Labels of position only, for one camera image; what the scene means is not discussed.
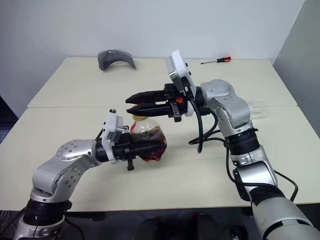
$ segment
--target robotic arm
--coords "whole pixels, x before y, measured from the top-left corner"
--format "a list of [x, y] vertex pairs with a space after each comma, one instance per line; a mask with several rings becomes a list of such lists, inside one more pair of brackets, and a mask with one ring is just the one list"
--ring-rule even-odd
[[[228, 149], [227, 156], [230, 151], [230, 158], [235, 165], [234, 179], [229, 177], [235, 183], [240, 197], [251, 202], [262, 239], [320, 239], [320, 232], [278, 188], [275, 171], [258, 142], [257, 129], [250, 119], [246, 101], [238, 97], [234, 88], [224, 80], [212, 80], [195, 87], [188, 64], [179, 51], [172, 53], [166, 63], [173, 83], [166, 84], [163, 91], [141, 92], [131, 96], [126, 102], [139, 105], [127, 112], [150, 117], [168, 115], [175, 122], [180, 122], [183, 114], [187, 117], [192, 115], [193, 110], [198, 121], [201, 121], [199, 114], [213, 112]], [[167, 102], [159, 105], [155, 103], [158, 101]]]
[[165, 143], [159, 142], [135, 143], [123, 118], [110, 110], [96, 139], [76, 139], [63, 144], [53, 158], [36, 170], [30, 200], [13, 239], [55, 239], [65, 212], [72, 206], [69, 198], [85, 171], [105, 162], [120, 161], [127, 161], [130, 171], [134, 169], [136, 156], [165, 147]]

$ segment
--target screwdriver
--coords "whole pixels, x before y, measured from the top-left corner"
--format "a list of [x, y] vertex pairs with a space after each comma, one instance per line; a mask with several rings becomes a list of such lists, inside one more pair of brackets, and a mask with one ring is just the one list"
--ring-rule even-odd
[[231, 61], [231, 57], [230, 56], [225, 56], [222, 58], [217, 58], [217, 60], [214, 61], [206, 61], [206, 62], [201, 62], [201, 64], [208, 64], [208, 63], [227, 63]]

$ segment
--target dark liquid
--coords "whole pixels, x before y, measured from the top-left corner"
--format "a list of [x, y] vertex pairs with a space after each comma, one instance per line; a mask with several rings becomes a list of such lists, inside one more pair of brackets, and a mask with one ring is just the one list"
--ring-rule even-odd
[[164, 133], [159, 127], [155, 127], [152, 130], [144, 131], [141, 133], [132, 133], [131, 134], [133, 141], [136, 143], [141, 142], [153, 142], [153, 143], [164, 143], [165, 145], [154, 149], [153, 151], [140, 154], [139, 157], [144, 161], [149, 162], [150, 160], [160, 161], [161, 156], [164, 154], [167, 148], [167, 141]]

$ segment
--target bottle cap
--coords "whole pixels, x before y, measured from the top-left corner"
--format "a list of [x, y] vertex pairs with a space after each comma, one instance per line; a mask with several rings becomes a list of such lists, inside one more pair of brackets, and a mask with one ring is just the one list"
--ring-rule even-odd
[[143, 121], [143, 120], [146, 120], [148, 118], [147, 116], [137, 116], [137, 115], [132, 115], [132, 117], [136, 121]]

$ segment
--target plastic bottle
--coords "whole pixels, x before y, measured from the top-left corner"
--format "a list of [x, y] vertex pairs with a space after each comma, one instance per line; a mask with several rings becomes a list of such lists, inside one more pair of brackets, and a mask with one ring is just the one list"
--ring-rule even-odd
[[147, 116], [133, 115], [133, 119], [134, 119], [134, 123], [130, 129], [133, 141], [135, 141], [136, 143], [141, 143], [141, 142], [165, 143], [165, 146], [159, 149], [156, 149], [152, 152], [139, 155], [139, 157], [146, 162], [150, 160], [160, 161], [161, 156], [164, 154], [167, 148], [167, 141], [159, 124], [156, 121], [149, 119]]

